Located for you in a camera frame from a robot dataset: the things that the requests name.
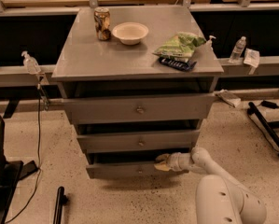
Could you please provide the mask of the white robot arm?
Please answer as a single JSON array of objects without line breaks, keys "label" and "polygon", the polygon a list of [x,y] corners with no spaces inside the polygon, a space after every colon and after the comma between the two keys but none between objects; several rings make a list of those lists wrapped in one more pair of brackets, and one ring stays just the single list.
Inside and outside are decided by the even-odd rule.
[{"label": "white robot arm", "polygon": [[189,153],[159,155],[160,171],[191,171],[204,174],[195,192],[198,224],[264,224],[267,209],[250,189],[217,164],[203,147]]}]

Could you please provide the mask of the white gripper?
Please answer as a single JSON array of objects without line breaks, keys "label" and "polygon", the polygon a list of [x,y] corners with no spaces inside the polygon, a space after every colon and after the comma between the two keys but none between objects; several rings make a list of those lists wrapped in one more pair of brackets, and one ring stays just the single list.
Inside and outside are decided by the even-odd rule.
[{"label": "white gripper", "polygon": [[167,160],[167,165],[161,163],[155,163],[154,167],[163,172],[171,170],[175,172],[188,171],[191,165],[191,157],[189,153],[176,152],[169,156],[169,154],[160,154],[156,158],[156,162],[162,162]]}]

